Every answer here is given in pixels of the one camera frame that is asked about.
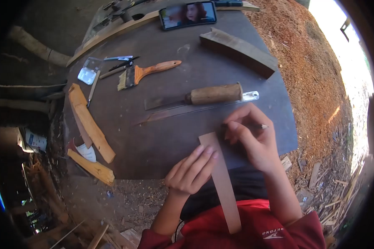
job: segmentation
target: wooden brush handle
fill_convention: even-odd
[[[186,95],[186,102],[193,105],[204,105],[219,102],[236,101],[242,99],[242,87],[237,84],[230,84],[218,87],[204,87],[192,90]]]
[[[145,68],[134,66],[134,83],[137,85],[144,76],[149,75],[150,73],[161,72],[173,67],[177,67],[180,64],[181,61],[166,61]]]

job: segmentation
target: shirt logo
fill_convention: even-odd
[[[282,228],[277,228],[277,229],[274,229],[274,230],[270,230],[270,231],[263,232],[262,235],[272,233],[272,234],[270,234],[269,236],[264,237],[263,239],[284,238],[283,236],[277,236],[277,233],[278,233],[279,231],[282,231],[282,230],[284,230],[283,227],[282,227]]]

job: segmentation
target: wooden plank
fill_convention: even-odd
[[[26,203],[24,206],[14,207],[11,209],[12,215],[25,214],[26,212],[35,211],[36,205],[34,202]]]
[[[131,244],[133,248],[138,248],[138,245],[140,244],[141,240],[141,235],[138,232],[136,232],[133,228],[121,232],[120,235],[122,235],[125,239],[127,239],[130,242],[128,247]]]
[[[286,172],[291,166],[292,166],[292,163],[289,159],[288,156],[285,156],[282,160],[281,160],[281,164],[283,164],[283,167],[284,167],[284,171]]]
[[[310,181],[309,181],[309,188],[313,188],[313,187],[316,186],[317,175],[319,173],[320,165],[321,165],[321,163],[317,162],[313,166],[312,175],[311,175]]]
[[[207,147],[212,146],[214,151],[219,153],[217,164],[212,170],[212,179],[216,188],[224,217],[227,222],[230,234],[241,230],[240,214],[238,212],[233,187],[231,185],[229,172],[227,171],[222,149],[215,132],[211,132],[199,137],[200,143]]]
[[[242,7],[216,7],[217,10],[245,10],[245,11],[252,11],[257,12],[260,9],[256,7],[253,4],[250,4],[248,2],[243,2]],[[132,31],[138,27],[143,26],[146,23],[150,23],[153,21],[156,21],[159,19],[159,12],[153,11],[151,13],[146,14],[143,18],[140,20],[131,20],[129,22],[121,24],[119,27],[114,28],[113,30],[108,31],[107,33],[96,35],[90,40],[88,40],[84,45],[83,48],[77,52],[67,63],[67,67],[72,65],[75,60],[77,60],[80,56],[84,55],[86,52],[90,51],[91,49],[99,46],[100,44],[106,42],[110,38],[114,38],[118,35],[127,33],[129,31]]]
[[[49,113],[50,105],[33,100],[8,100],[0,98],[0,107]]]
[[[211,32],[199,36],[201,44],[206,48],[242,63],[266,79],[277,71],[276,57],[219,29],[210,29]]]
[[[71,105],[75,109],[76,115],[79,117],[80,122],[98,151],[101,153],[105,162],[111,163],[114,160],[115,152],[108,144],[104,133],[97,126],[89,110],[87,109],[87,101],[79,85],[75,83],[71,85],[69,89],[69,99]]]
[[[101,163],[90,162],[71,149],[68,149],[68,156],[103,183],[110,186],[114,183],[114,172]]]
[[[90,245],[88,246],[87,249],[95,249],[97,247],[98,243],[100,242],[101,238],[104,236],[107,229],[108,229],[108,224],[104,223],[100,227],[100,230],[94,236],[93,240],[90,242]]]
[[[72,109],[72,113],[73,113],[73,117],[75,118],[75,122],[76,122],[76,126],[78,127],[78,130],[79,130],[79,133],[80,133],[80,136],[82,137],[83,139],[83,142],[85,143],[86,147],[87,148],[90,148],[91,145],[93,144],[93,141],[91,140],[91,138],[89,137],[89,135],[87,134],[85,128],[83,127],[82,125],[82,122],[80,121],[80,118],[78,117],[78,115],[76,114],[76,111],[75,111],[75,108],[73,107],[73,105],[71,104],[70,105],[71,109]]]

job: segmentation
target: phone screen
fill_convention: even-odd
[[[192,26],[216,22],[216,9],[213,2],[193,2],[160,10],[164,29]]]

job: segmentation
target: dark wooden tabletop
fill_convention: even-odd
[[[192,89],[240,82],[244,92],[258,91],[260,98],[253,103],[273,122],[279,154],[298,147],[294,115],[280,72],[268,80],[244,65],[200,46],[199,35],[218,28],[239,37],[263,51],[266,45],[255,28],[240,11],[218,11],[218,22],[210,25],[163,31],[160,22],[148,23],[106,42],[81,57],[70,69],[67,92],[72,83],[80,85],[87,98],[91,86],[77,79],[85,60],[121,55],[141,56],[135,65],[149,67],[160,62],[181,60],[173,69],[144,77],[138,86],[117,91],[118,75],[99,80],[90,104],[90,112],[104,133],[116,156],[107,164],[96,149],[97,161],[111,168],[117,179],[163,178],[175,163],[188,156],[199,145],[200,135],[218,131],[222,120],[242,104],[194,112],[162,120],[134,125],[155,110],[145,111],[144,100],[164,96],[181,96]],[[102,72],[118,62],[105,62]],[[65,143],[79,136],[68,97],[64,105]],[[222,145],[229,168],[247,165],[241,153],[227,144]],[[77,172],[71,159],[69,172]]]

